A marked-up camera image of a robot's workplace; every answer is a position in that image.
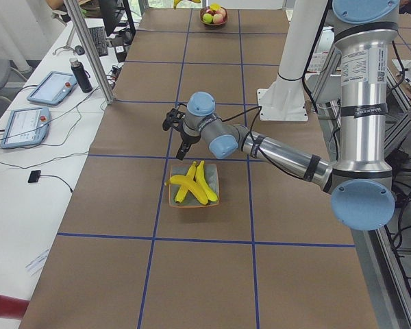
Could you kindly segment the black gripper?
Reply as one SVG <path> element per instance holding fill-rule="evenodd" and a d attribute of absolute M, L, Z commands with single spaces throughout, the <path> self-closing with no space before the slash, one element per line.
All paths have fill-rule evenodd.
<path fill-rule="evenodd" d="M 181 132 L 182 143 L 177 150 L 176 158 L 183 160 L 188 151 L 192 148 L 192 145 L 198 143 L 201 140 L 201 136 L 191 136 L 185 132 Z"/>

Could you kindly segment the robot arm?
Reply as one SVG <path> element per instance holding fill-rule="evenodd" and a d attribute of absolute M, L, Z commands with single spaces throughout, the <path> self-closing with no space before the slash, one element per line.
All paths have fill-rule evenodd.
<path fill-rule="evenodd" d="M 240 150 L 283 172 L 311 182 L 331 195 L 341 223 L 376 230 L 394 213 L 392 169 L 384 159 L 388 45 L 396 38 L 398 1 L 297 1 L 277 79 L 259 92 L 267 121 L 298 121 L 303 110 L 302 79 L 324 24 L 334 28 L 340 53 L 340 153 L 334 162 L 306 154 L 242 125 L 226 124 L 215 100 L 194 93 L 185 112 L 167 114 L 163 128 L 175 128 L 182 143 L 179 159 L 203 141 L 223 159 Z"/>

